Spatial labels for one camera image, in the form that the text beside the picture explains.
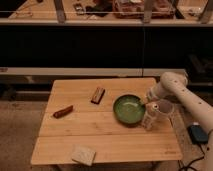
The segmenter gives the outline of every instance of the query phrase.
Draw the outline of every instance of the black cable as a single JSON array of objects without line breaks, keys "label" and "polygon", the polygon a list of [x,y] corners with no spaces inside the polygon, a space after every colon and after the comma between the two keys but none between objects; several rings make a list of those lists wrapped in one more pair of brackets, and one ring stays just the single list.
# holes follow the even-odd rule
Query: black cable
[{"label": "black cable", "polygon": [[180,168],[178,171],[188,171],[188,169],[198,171],[197,169],[195,169],[194,167],[191,167],[191,166],[189,166],[189,167],[184,166],[184,167]]},{"label": "black cable", "polygon": [[[200,148],[201,152],[205,155],[205,152],[203,151],[201,145],[200,145],[200,144],[197,144],[197,145],[198,145],[198,147]],[[194,170],[194,171],[198,171],[198,170],[195,169],[194,167],[191,167],[191,165],[192,165],[193,163],[199,161],[199,160],[202,160],[202,159],[204,159],[204,156],[199,157],[199,158],[196,158],[196,159],[190,161],[189,164],[186,165],[186,166],[184,166],[183,162],[180,161],[181,164],[182,164],[183,166],[182,166],[178,171],[188,171],[188,169],[191,169],[191,170]]]}]

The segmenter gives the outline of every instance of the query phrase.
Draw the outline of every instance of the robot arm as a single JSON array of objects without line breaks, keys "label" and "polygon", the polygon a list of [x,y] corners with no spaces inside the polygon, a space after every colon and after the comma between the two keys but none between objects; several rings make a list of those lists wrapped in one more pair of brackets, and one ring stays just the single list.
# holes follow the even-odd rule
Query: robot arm
[{"label": "robot arm", "polygon": [[213,107],[186,88],[186,77],[165,72],[160,82],[147,93],[149,101],[159,100],[169,94],[175,95],[208,134],[204,171],[213,170]]}]

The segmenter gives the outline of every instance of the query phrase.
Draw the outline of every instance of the floor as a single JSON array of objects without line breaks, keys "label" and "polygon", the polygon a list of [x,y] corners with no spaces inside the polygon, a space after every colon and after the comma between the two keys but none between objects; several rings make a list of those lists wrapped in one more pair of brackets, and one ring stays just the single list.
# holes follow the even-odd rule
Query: floor
[{"label": "floor", "polygon": [[[50,91],[14,91],[11,87],[1,89],[0,98],[0,171],[51,171],[50,166],[32,166],[31,155],[39,132],[40,124]],[[207,102],[213,104],[213,95],[209,92],[196,92]],[[156,171],[176,171],[179,165],[185,165],[191,160],[202,156],[201,150],[191,143],[186,131],[194,119],[181,106],[177,99],[171,97],[175,104],[176,112],[171,121],[177,135],[181,150],[182,161],[168,161],[158,166]],[[193,164],[197,170],[202,171],[203,160]],[[94,165],[85,166],[60,166],[62,170],[75,171],[149,171],[151,163]]]}]

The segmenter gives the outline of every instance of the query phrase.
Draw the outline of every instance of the wooden table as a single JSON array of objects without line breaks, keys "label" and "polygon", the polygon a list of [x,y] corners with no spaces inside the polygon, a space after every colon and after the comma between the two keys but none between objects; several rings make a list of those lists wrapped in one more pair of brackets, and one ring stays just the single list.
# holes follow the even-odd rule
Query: wooden table
[{"label": "wooden table", "polygon": [[[113,103],[119,96],[144,96],[154,84],[152,78],[55,81],[31,163],[74,164],[71,154],[75,145],[94,149],[94,163],[180,160],[182,154],[169,119],[146,131],[140,125],[128,128],[114,117]],[[90,102],[97,87],[106,90],[99,105]],[[74,106],[72,113],[60,119],[52,117],[69,105]]]}]

